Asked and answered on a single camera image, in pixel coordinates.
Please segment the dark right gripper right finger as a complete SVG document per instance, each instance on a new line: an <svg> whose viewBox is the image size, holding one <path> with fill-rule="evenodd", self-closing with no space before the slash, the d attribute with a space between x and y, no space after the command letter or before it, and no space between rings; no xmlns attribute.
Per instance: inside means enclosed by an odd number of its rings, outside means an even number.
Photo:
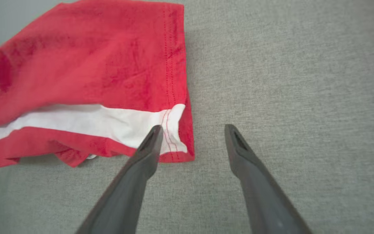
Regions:
<svg viewBox="0 0 374 234"><path fill-rule="evenodd" d="M233 124L225 125L230 168L240 181L252 234L313 234Z"/></svg>

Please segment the red white sports shirt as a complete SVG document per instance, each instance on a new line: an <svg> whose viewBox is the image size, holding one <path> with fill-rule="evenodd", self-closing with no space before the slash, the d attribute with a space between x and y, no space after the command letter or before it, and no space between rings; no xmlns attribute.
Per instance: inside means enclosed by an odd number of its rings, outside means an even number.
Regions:
<svg viewBox="0 0 374 234"><path fill-rule="evenodd" d="M0 167L131 156L155 125L161 163L195 159L182 4L61 3L0 46Z"/></svg>

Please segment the grey fabric sofa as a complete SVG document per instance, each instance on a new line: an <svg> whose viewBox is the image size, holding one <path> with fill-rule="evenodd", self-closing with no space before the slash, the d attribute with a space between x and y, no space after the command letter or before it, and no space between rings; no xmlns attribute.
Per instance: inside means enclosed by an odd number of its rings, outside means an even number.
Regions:
<svg viewBox="0 0 374 234"><path fill-rule="evenodd" d="M137 233L251 233L234 124L313 233L374 234L374 0L163 1L185 9L195 160L158 166Z"/></svg>

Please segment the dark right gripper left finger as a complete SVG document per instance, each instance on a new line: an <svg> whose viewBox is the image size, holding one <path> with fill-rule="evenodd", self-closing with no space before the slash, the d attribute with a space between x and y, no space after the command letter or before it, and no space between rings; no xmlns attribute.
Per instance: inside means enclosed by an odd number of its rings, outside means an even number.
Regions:
<svg viewBox="0 0 374 234"><path fill-rule="evenodd" d="M157 170L162 139L162 126L153 126L76 234L135 234L147 181Z"/></svg>

